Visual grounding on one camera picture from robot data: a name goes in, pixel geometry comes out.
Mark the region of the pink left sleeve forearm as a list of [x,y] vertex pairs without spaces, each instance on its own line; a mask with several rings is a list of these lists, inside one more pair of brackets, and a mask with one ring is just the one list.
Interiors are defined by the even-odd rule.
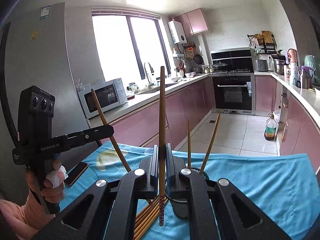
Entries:
[[24,205],[1,199],[1,214],[18,239],[32,239],[55,215],[47,214],[31,190]]

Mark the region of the left hand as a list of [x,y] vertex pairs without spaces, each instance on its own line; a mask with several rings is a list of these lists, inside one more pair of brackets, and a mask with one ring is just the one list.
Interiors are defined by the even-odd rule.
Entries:
[[[61,167],[61,161],[59,161],[59,159],[55,159],[52,162],[52,167],[53,170],[57,171],[56,178],[59,180],[59,185],[57,187],[54,187],[52,182],[46,178],[44,180],[45,188],[41,190],[41,196],[43,196],[45,200],[49,203],[58,203],[65,198],[65,176],[63,172],[59,171]],[[25,178],[29,190],[32,192],[36,192],[36,177],[34,176],[33,172],[28,168],[25,169]]]

